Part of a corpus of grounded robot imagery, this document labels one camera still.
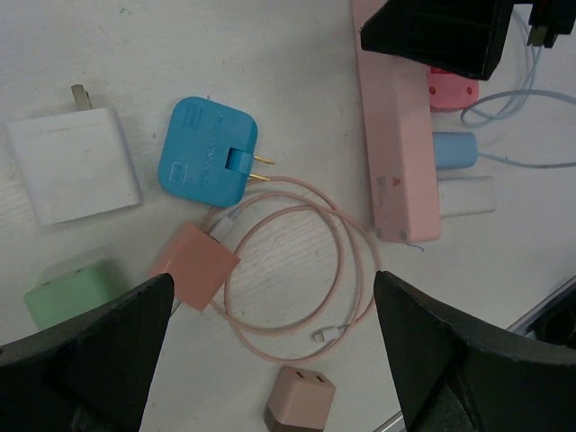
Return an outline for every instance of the power adapter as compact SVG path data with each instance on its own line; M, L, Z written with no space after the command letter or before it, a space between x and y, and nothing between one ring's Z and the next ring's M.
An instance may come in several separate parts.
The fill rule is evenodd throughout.
M244 196L258 129L245 112L201 97L180 101L170 119L158 181L166 192L190 201L230 207Z
M92 109L74 85L77 112L8 124L8 136L41 226L140 203L116 113Z
M127 287L111 265L100 261L36 286L24 303L39 330L48 329L111 302Z
M468 216L496 211L496 185L489 175L438 181L440 216Z
M266 404L266 426L270 432L322 432L335 394L322 373L285 366Z
M187 222L157 258L150 276L171 274L176 298L204 311L239 262L240 258L214 237Z

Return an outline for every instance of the cable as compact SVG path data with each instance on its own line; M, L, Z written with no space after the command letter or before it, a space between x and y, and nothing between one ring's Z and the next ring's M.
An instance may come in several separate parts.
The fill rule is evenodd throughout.
M478 104L483 104L483 102L493 101L495 99L500 99L502 97L509 97L514 95L534 95L534 96L541 96L541 97L550 97L562 102L566 102L567 104L576 105L576 97L569 96L564 93L552 92L550 90L510 90L509 92L503 92L498 94L492 94L490 96L486 96L485 98L481 99L480 101L473 103L468 107L468 109L472 109L474 106ZM462 111L460 118L462 119L465 116L465 112ZM501 162L503 164L512 165L514 167L522 167L522 168L533 168L533 169L558 169L558 168L573 168L576 167L576 162L565 162L561 164L528 164L525 162L518 162L516 160L509 159L508 157L502 157L497 155L492 155L491 153L483 153L479 152L478 156L481 158L487 158L490 160L495 160L497 162Z
M563 164L527 164L525 162L518 162L516 160L509 159L508 157L492 155L490 153L483 153L481 151L478 152L478 156L480 156L481 158L495 160L496 162L501 162L502 164L512 165L513 167L520 167L520 168L558 169L558 168L576 167L576 162L566 162Z
M289 214L289 213L314 211L328 225L330 233L332 234L332 236L334 238L335 245L336 245L337 270L336 270L336 274L334 276L334 281L332 283L332 286L328 290L328 294L326 295L324 300L322 300L320 305L312 313L310 313L308 316L304 317L303 319L300 319L300 320L294 322L293 324L290 324L290 325L282 327L282 328L260 328L260 327L250 326L247 323L242 322L239 319L237 319L236 317L234 317L232 315L231 298L230 298L230 289L231 289L230 279L231 278L229 278L226 281L226 283L224 284L224 305L223 305L223 307L220 306L216 301L212 301L211 305L225 320L227 320L229 322L229 324L232 327L232 330L234 331L236 336L246 346L246 348L249 349L256 356L259 356L259 357L261 357L267 361L278 363L281 365L300 365L302 363L306 363L306 362L309 362L312 360L318 360L322 356L324 356L327 353L329 353L330 351L332 351L338 345L340 345L342 343L342 341L344 340L344 338L348 335L348 333L356 325L358 325L363 320L365 320L365 318L368 316L368 314L370 313L370 311L372 310L372 308L375 305L374 296L372 296L372 299L370 300L368 305L364 308L364 310L362 310L362 307L361 307L363 299L364 299L364 294L365 294L365 271L364 271L364 262L362 259L362 254L360 253L360 249L359 249L358 243L357 243L356 234L359 234L360 237L362 237L364 239L364 241L366 242L366 244L370 248L370 250L372 252L372 256L373 256L374 265L376 266L377 269L382 268L382 259L380 256L380 252L378 251L378 247L376 246L376 244L374 243L374 241L372 240L370 235L365 231L365 229L356 220L354 220L351 216L342 212L336 206L336 204L333 201L331 201L322 191L320 191L316 187L312 186L311 184L307 184L307 183L303 182L302 180L297 180L295 178L273 176L273 177L270 177L270 180L272 182L282 182L282 183L289 183L289 184L301 186L301 187L307 189L308 191L314 193L326 205L318 204L317 202L314 202L314 201L306 198L303 195L300 195L297 193L291 193L291 192L260 193L254 197L251 197L251 198L245 200L244 202L239 204L234 210L232 210L232 213L234 213L235 216L238 216L239 213L243 212L248 206L255 204L255 203L259 203L259 202L261 202L263 200L267 200L267 199L291 198L291 199L300 201L301 204L287 207L287 208L282 209L280 211L275 211L274 213L263 218L244 236L244 238L239 242L239 244L236 247L236 249L234 250L234 252L237 255L239 255L242 252L242 250L244 249L244 247L246 246L246 244L252 239L252 237L259 230L261 230L266 224L270 223L271 221L274 221L274 220L276 220L276 219L278 219L278 218L280 218L286 214ZM259 184L259 183L260 183L259 181L252 180L252 181L248 182L248 186L251 186L254 184ZM212 209L208 212L208 214L206 215L206 218L204 219L204 221L202 223L202 229L204 231L207 231L207 232L210 231L210 226L212 225L212 221L213 221L214 217L216 216L216 214L219 212L221 212L221 210L219 210L219 209ZM344 231L345 231L345 233L349 239L350 246L352 248L352 255L353 255L354 261L355 261L355 270L356 270L356 274L357 274L358 286L357 286L357 296L355 297L355 303L354 303L352 317L346 323L346 325L340 327L340 329L342 329L342 331L341 331L341 335L339 337L335 338L334 340L329 341L327 344L322 346L322 348L318 349L317 351L315 351L314 353L312 353L310 355L306 355L306 356L301 357L301 358L281 358L281 357L276 357L276 356L269 355L269 354L266 354L266 353L260 351L258 348L256 348L252 343L250 343L247 340L247 338L244 336L245 332L251 333L254 335L269 336L269 337L282 336L282 335L294 333L295 331L301 330L304 327L311 324L328 307L329 303L331 302L334 295L336 294L338 285L340 283L340 279L342 277L342 272L343 272L344 242L343 242L340 230L338 229L338 226L333 221L334 217L340 219L342 222L342 225L344 226Z
M520 31L522 32L522 37L524 39L524 43L526 44L526 61L528 63L528 67L529 67L528 74L527 74L522 86L520 87L520 90L531 90L533 85L534 85L535 78L536 78L536 69L537 69L538 63L540 62L540 58L542 55L542 47L536 49L534 47L528 47L527 46L528 36L530 34L530 29L528 28L528 25L526 24L526 22L524 21L522 16L517 11L513 11L512 16L514 17L514 20L517 22L518 27L520 28ZM524 105L526 104L527 97L528 97L527 94L525 94L525 95L512 94L511 96L513 96L513 97L510 97L510 99L506 103L506 105L504 105L504 107L496 113L485 112L485 111L480 110L478 108L479 105L485 104L488 101L492 101L494 99L500 99L501 97L508 97L507 95L504 96L503 94L494 94L493 96L497 96L497 97L493 98L493 99L490 99L490 96L483 97L482 99L479 99L476 103L473 103L469 107L464 108L464 110L462 111L462 114L460 115L460 121L462 122L462 124L468 128L474 129L474 128L480 128L482 126L486 126L486 125L493 123L493 122L498 122L501 120L508 119L508 118L518 114L522 110L522 108L524 108ZM470 111L483 117L485 120L477 121L477 122L467 121L466 115Z
M513 115L518 114L522 110L522 108L524 108L524 105L526 104L528 97L531 95L550 97L556 100L566 102L567 104L576 104L576 97L569 96L563 93L552 92L548 90L536 90L532 88L536 79L536 69L538 67L542 55L542 47L535 49L534 47L527 46L530 29L528 28L528 25L526 24L524 19L522 19L522 17L517 11L513 11L512 16L516 20L522 32L524 42L526 44L526 61L528 63L529 72L519 90L511 90L508 92L492 94L483 97L482 99L479 99L470 106L464 108L460 114L460 122L464 126L467 126L468 128L471 129L480 128L482 126L486 126L487 124L505 120L512 117ZM508 100L506 105L504 105L504 107L496 113L485 112L478 108L482 104L505 97L509 97L510 99ZM483 117L484 120L477 122L467 121L466 115L469 112L473 112ZM576 162L567 162L561 164L528 164L525 162L518 162L516 160L509 159L508 157L492 155L491 153L479 152L478 156L480 156L481 158L487 158L490 160L501 162L503 164L512 165L513 167L532 168L532 169L558 169L558 168L576 167Z
M172 303L172 310L170 311L170 317L173 317L174 314L176 313L176 311L178 310L178 308L182 305L182 301L180 300L175 300L174 303Z

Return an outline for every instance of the white charger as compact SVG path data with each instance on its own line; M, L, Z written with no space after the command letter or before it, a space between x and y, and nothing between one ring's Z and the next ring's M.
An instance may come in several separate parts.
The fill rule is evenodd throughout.
M442 218L496 211L496 183L489 175L440 180L438 194Z
M77 112L16 121L8 136L41 226L139 204L122 126L114 110L92 109L72 86Z

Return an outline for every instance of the brown charger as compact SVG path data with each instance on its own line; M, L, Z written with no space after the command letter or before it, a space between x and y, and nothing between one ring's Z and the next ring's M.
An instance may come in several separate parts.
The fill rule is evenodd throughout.
M265 409L270 432L322 432L336 387L322 373L285 366Z

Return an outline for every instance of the white table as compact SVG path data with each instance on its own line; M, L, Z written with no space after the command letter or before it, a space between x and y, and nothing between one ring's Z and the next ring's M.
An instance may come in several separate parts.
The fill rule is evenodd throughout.
M71 111L69 88L84 84L94 106L112 106L121 116L144 205L41 229L2 135L0 343L34 332L22 297L46 267L105 253L136 284L179 223L202 218L205 206L167 196L156 181L171 110L188 95L209 96L256 118L258 153L278 162L259 166L259 174L310 181L370 226L349 0L9 0L1 9L0 120ZM560 38L544 54L538 87L576 95L575 42ZM501 66L482 86L485 95L518 84L525 67L520 47L514 27ZM575 119L573 107L533 99L520 116L478 136L484 149L502 155L572 160ZM439 130L459 129L454 115L435 122ZM443 237L424 245L424 253L381 244L384 263L439 300L506 327L574 274L576 170L482 161L466 174L496 177L497 212L445 220ZM278 205L244 213L230 244ZM279 221L243 256L234 275L235 311L261 325L298 319L328 289L334 255L316 216ZM319 327L346 315L354 281L350 258L347 263L340 295ZM372 277L373 269L367 271ZM286 356L315 347L308 333L257 342ZM328 432L371 432L398 409L375 314L309 367L338 388ZM168 328L142 431L265 431L263 407L276 372L213 310L182 308Z

